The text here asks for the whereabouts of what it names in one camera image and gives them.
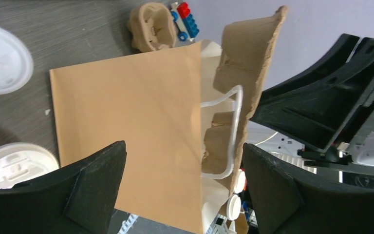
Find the red lego brick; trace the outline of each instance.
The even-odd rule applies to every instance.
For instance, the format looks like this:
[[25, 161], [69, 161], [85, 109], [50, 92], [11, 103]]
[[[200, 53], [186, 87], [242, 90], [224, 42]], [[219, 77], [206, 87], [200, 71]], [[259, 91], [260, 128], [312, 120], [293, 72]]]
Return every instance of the red lego brick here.
[[185, 19], [187, 18], [188, 15], [190, 15], [190, 8], [188, 7], [188, 4], [187, 2], [183, 2], [181, 3], [178, 7], [177, 7], [177, 11], [178, 13], [180, 14], [180, 17], [182, 19]]

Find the toy wheel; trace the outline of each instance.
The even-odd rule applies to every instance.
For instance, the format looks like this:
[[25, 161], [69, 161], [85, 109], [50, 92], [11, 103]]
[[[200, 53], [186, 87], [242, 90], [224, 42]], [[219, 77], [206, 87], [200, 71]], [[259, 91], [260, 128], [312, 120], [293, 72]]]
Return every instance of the toy wheel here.
[[171, 16], [173, 16], [173, 21], [176, 22], [176, 20], [178, 19], [178, 14], [176, 12], [172, 11]]
[[187, 35], [186, 32], [180, 32], [180, 33], [178, 34], [178, 39], [180, 39], [180, 41], [186, 41], [187, 38], [188, 38], [188, 35]]

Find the lego toy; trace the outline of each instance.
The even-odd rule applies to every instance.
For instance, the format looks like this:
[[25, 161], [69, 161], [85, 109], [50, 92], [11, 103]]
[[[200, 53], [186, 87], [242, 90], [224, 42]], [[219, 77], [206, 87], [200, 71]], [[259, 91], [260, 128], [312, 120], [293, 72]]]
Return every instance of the lego toy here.
[[171, 4], [171, 15], [179, 29], [179, 33], [177, 34], [178, 39], [180, 41], [193, 41], [200, 30], [197, 28], [187, 2], [175, 2]]
[[151, 2], [134, 8], [127, 23], [132, 47], [141, 52], [174, 48], [176, 31], [172, 14], [161, 3]]

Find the toy car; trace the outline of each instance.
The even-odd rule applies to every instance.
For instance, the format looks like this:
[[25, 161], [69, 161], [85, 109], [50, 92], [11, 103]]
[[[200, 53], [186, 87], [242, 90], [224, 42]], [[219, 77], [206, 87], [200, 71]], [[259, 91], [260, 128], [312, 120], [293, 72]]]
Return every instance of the toy car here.
[[193, 15], [190, 13], [188, 4], [186, 2], [171, 4], [171, 15], [179, 29], [178, 39], [180, 41], [193, 41], [200, 30], [197, 28]]

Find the paper bag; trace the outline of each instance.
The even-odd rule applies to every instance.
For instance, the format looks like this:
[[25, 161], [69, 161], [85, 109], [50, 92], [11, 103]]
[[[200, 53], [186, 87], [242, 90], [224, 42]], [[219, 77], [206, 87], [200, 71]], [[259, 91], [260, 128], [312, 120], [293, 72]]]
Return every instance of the paper bag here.
[[115, 208], [198, 234], [200, 49], [196, 43], [50, 71], [61, 166], [124, 140]]
[[[271, 16], [235, 22], [223, 31], [222, 56], [213, 86], [222, 93], [240, 84], [243, 86], [243, 105], [236, 137], [234, 171], [229, 177], [218, 180], [233, 193], [237, 172], [242, 161], [247, 124], [254, 115], [262, 94], [262, 87], [270, 65], [279, 30], [285, 19], [287, 7], [280, 7]], [[233, 112], [216, 113], [212, 127], [206, 131], [206, 147], [202, 170], [220, 174], [227, 164], [227, 146]]]

